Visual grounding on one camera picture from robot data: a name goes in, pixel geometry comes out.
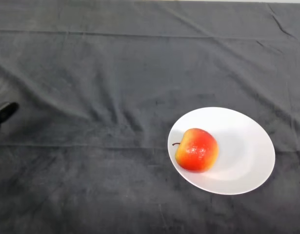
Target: white plate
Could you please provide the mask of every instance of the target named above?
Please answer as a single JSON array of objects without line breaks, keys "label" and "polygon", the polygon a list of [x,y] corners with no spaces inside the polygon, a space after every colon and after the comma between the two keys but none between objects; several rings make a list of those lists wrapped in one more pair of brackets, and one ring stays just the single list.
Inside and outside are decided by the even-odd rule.
[{"label": "white plate", "polygon": [[[190,128],[208,131],[219,145],[213,168],[192,173],[175,159],[184,132]],[[191,184],[216,194],[235,195],[262,185],[275,165],[275,150],[264,129],[240,112],[220,107],[206,107],[182,116],[168,136],[168,153],[177,171]]]}]

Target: red apple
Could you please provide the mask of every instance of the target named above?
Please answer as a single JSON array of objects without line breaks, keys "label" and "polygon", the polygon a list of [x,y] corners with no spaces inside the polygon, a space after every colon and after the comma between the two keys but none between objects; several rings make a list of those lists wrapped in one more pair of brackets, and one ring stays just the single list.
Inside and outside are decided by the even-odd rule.
[{"label": "red apple", "polygon": [[215,138],[199,128],[187,130],[176,151],[176,161],[184,169],[192,172],[209,170],[218,157],[219,148]]}]

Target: black object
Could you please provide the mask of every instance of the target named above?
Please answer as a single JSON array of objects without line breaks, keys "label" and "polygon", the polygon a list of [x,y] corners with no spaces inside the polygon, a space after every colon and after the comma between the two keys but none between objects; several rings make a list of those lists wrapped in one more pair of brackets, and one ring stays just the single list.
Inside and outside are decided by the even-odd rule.
[{"label": "black object", "polygon": [[5,102],[0,105],[0,126],[6,122],[19,108],[16,102]]}]

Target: table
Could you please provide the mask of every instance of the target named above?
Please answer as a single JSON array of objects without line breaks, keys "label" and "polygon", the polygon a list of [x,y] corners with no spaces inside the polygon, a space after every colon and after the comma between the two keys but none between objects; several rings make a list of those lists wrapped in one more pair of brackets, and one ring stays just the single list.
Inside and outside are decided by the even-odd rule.
[{"label": "table", "polygon": [[[300,5],[0,0],[0,233],[300,234]],[[174,169],[188,111],[242,112],[270,178],[216,195]]]}]

